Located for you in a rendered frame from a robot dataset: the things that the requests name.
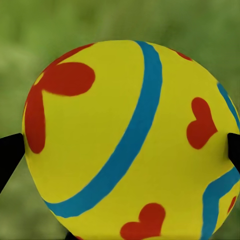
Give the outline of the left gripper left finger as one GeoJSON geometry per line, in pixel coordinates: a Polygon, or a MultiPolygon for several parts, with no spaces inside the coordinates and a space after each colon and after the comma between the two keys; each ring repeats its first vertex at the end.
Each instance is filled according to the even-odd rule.
{"type": "Polygon", "coordinates": [[[25,154],[22,133],[0,138],[0,193],[25,154]]]}

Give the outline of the easter egg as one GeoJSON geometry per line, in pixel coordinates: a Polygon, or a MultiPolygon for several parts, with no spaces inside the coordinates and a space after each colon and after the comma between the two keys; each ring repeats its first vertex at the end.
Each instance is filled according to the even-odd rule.
{"type": "Polygon", "coordinates": [[[230,96],[168,47],[111,40],[73,49],[38,76],[22,135],[35,185],[79,240],[208,240],[240,173],[230,96]]]}

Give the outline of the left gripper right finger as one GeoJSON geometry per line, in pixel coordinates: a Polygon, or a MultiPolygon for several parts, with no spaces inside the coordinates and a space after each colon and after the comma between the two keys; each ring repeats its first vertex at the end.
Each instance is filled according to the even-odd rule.
{"type": "Polygon", "coordinates": [[[228,157],[240,173],[240,135],[228,133],[228,157]]]}

